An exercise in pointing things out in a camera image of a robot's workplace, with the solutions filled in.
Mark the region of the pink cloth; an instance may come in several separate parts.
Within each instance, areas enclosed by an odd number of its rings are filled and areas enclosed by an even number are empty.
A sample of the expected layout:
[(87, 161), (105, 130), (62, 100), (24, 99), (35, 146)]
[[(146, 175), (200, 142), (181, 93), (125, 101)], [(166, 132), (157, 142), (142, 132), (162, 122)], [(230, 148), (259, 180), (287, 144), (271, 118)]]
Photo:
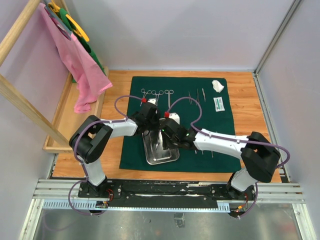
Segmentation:
[(77, 82), (79, 96), (74, 105), (74, 112), (77, 114), (89, 112), (90, 104), (96, 102), (98, 97), (113, 84), (76, 35), (63, 34), (53, 18), (49, 16), (44, 3), (40, 3), (38, 9), (57, 47), (61, 61)]

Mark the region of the green garment on hanger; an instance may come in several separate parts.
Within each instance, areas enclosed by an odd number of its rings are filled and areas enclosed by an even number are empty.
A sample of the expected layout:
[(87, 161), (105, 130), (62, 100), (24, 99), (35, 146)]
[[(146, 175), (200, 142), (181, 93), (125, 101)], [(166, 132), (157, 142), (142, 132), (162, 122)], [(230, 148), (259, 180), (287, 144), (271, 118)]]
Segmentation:
[(75, 36), (77, 37), (79, 42), (82, 44), (84, 49), (88, 52), (88, 54), (92, 57), (92, 59), (97, 63), (97, 65), (100, 67), (102, 72), (104, 74), (106, 74), (105, 70), (104, 70), (104, 67), (101, 65), (100, 61), (98, 60), (98, 57), (97, 57), (96, 53), (92, 50), (92, 48), (89, 45), (89, 43), (86, 42), (83, 37), (81, 37), (81, 36), (76, 34), (76, 32), (75, 32), (76, 26), (67, 18), (67, 14), (68, 14), (68, 12), (64, 8), (60, 8), (59, 9), (58, 16), (61, 18), (62, 22), (68, 27), (68, 29), (70, 31), (72, 31), (75, 34)]

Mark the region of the steel tweezers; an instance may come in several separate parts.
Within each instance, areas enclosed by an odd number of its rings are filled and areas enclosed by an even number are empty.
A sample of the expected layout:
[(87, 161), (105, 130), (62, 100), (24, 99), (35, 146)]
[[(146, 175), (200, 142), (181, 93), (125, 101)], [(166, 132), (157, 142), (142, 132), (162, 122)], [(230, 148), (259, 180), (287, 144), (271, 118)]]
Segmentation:
[(200, 103), (199, 89), (196, 90), (196, 101)]
[(193, 101), (191, 100), (192, 96), (190, 94), (190, 91), (188, 91), (188, 97), (189, 97), (189, 104), (192, 105)]
[(204, 88), (201, 88), (202, 95), (203, 95), (203, 101), (206, 102), (206, 94)]

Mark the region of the grey hanger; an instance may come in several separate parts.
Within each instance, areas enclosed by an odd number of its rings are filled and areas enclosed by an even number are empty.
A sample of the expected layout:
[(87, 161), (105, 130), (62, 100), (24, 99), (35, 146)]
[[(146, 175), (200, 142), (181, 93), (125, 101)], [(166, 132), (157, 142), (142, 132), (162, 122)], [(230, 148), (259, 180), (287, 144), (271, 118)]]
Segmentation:
[(59, 32), (68, 40), (71, 39), (72, 31), (71, 29), (62, 21), (62, 17), (60, 15), (60, 10), (57, 6), (54, 5), (53, 2), (45, 1), (45, 11), (48, 14), (51, 21), (54, 23)]

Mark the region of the steel instrument tray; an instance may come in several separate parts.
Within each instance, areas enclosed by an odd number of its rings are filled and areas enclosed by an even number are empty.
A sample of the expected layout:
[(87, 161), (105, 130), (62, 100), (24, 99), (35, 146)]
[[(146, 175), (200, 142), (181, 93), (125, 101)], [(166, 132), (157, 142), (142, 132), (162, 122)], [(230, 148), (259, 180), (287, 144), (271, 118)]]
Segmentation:
[(142, 134), (145, 158), (149, 165), (159, 165), (177, 161), (178, 149), (164, 149), (162, 134), (157, 131), (145, 131)]

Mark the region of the yellow hanger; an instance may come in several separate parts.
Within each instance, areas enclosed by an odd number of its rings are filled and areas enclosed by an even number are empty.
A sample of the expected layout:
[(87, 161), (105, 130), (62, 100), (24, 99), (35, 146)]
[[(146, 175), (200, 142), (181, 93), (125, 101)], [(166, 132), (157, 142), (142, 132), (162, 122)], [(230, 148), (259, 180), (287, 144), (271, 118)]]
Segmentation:
[(70, 16), (66, 8), (60, 7), (54, 0), (50, 0), (47, 5), (56, 15), (61, 14), (62, 11), (64, 11), (67, 22), (70, 24), (71, 31), (75, 35), (83, 39), (86, 43), (90, 41), (88, 35), (85, 33), (82, 27)]

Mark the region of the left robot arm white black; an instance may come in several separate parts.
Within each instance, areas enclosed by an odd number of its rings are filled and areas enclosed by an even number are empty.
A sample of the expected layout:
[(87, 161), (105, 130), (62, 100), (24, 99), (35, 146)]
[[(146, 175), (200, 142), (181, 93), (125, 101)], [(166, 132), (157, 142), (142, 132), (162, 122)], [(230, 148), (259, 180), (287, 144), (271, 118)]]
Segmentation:
[(140, 136), (146, 131), (155, 130), (159, 126), (159, 119), (158, 107), (151, 102), (144, 103), (139, 111), (124, 119), (106, 120), (90, 115), (69, 140), (74, 157), (82, 165), (85, 174), (82, 186), (87, 187), (96, 198), (108, 193), (108, 180), (100, 161), (108, 141), (118, 137)]

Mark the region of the wooden rack frame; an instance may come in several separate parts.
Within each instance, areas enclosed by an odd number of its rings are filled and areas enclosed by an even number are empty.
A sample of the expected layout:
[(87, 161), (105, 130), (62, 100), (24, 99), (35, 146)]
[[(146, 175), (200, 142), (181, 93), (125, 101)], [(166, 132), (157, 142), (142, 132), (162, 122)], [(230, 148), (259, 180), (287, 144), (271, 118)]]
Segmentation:
[[(67, 139), (89, 115), (74, 113), (78, 97), (75, 84), (69, 84), (68, 70), (59, 57), (54, 40), (37, 8), (1, 65), (1, 74)], [(6, 148), (31, 155), (40, 150), (69, 153), (7, 100), (1, 100), (0, 135)]]

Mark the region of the blue suture packet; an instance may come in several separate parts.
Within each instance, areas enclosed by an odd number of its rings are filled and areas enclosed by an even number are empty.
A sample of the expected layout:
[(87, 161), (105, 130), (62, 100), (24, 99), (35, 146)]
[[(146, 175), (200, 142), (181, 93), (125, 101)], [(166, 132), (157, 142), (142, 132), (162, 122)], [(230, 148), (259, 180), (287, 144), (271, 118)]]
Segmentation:
[(225, 111), (224, 102), (223, 102), (222, 97), (214, 97), (213, 102), (214, 102), (216, 112), (224, 112)]

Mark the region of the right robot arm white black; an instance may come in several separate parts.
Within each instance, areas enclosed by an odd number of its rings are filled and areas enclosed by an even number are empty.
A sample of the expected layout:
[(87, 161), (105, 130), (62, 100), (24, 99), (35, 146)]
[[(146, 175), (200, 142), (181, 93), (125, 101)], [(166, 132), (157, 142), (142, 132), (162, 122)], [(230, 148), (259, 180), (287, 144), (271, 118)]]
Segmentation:
[(280, 159), (280, 152), (261, 133), (249, 136), (228, 135), (207, 129), (186, 129), (171, 118), (159, 125), (163, 148), (210, 151), (242, 160), (244, 167), (234, 172), (226, 185), (227, 196), (240, 199), (258, 182), (271, 182)]

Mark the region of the steel forceps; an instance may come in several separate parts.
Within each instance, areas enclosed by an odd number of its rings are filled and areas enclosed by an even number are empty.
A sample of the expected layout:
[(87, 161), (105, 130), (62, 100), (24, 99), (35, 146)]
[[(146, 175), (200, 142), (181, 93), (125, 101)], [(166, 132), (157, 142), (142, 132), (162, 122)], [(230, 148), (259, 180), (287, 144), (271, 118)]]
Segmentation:
[(159, 90), (159, 91), (152, 90), (151, 94), (155, 96), (155, 100), (156, 100), (156, 102), (158, 102), (160, 96), (164, 94), (164, 91), (163, 90)]
[(145, 99), (147, 95), (150, 95), (152, 93), (152, 90), (145, 90), (144, 88), (142, 88), (140, 92), (142, 93), (142, 98)]

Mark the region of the dark green surgical cloth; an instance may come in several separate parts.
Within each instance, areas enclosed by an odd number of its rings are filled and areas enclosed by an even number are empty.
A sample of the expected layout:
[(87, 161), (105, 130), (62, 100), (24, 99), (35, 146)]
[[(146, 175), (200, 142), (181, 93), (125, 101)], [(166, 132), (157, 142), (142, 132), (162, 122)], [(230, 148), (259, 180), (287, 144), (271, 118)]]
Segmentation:
[[(196, 127), (221, 134), (235, 135), (235, 124), (230, 104), (227, 81), (224, 78), (217, 80), (224, 86), (222, 92), (213, 89), (213, 78), (201, 77), (151, 77), (134, 76), (131, 82), (130, 95), (142, 97), (141, 89), (145, 90), (174, 90), (171, 95), (171, 104), (179, 98), (186, 99), (178, 102), (172, 109), (180, 117), (181, 124), (187, 129), (190, 123), (198, 118), (202, 110), (201, 119), (195, 123)], [(204, 102), (202, 88), (205, 92)], [(199, 91), (200, 105), (190, 105), (188, 91), (196, 100)], [(216, 112), (213, 98), (222, 97), (225, 111)], [(163, 115), (168, 110), (168, 96), (164, 93), (159, 97), (158, 109)], [(119, 167), (126, 170), (157, 171), (157, 172), (190, 172), (190, 173), (233, 173), (241, 169), (238, 158), (210, 151), (179, 150), (176, 161), (150, 165), (147, 163), (143, 139), (140, 136), (125, 137)]]

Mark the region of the steel surgical scissors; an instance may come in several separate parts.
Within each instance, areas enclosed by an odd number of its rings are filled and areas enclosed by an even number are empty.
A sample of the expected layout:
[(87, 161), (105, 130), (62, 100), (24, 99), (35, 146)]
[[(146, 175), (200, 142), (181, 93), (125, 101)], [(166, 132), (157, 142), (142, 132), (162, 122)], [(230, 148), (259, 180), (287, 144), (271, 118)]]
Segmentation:
[(164, 93), (167, 95), (167, 104), (168, 104), (168, 108), (170, 108), (171, 107), (171, 95), (174, 94), (174, 90), (166, 89), (164, 91)]

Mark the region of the white gauze roll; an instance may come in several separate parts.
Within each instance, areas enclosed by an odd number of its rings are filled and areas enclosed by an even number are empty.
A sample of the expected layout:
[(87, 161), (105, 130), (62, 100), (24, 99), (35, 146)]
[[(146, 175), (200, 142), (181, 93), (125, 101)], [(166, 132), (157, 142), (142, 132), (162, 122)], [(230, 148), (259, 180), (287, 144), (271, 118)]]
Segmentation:
[(214, 89), (217, 93), (221, 93), (221, 92), (224, 90), (224, 88), (225, 88), (225, 86), (222, 85), (218, 80), (213, 80), (211, 83), (212, 83), (213, 89)]

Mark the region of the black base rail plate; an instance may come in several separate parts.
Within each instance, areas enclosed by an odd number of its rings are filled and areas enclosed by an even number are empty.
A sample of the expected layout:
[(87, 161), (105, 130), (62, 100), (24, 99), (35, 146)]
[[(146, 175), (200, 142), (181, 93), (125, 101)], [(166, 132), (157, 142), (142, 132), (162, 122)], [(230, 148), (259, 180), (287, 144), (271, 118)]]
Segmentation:
[(80, 198), (111, 198), (111, 207), (209, 209), (218, 207), (218, 201), (252, 201), (255, 189), (244, 192), (232, 189), (226, 183), (199, 181), (155, 181), (107, 179), (102, 186), (81, 183)]

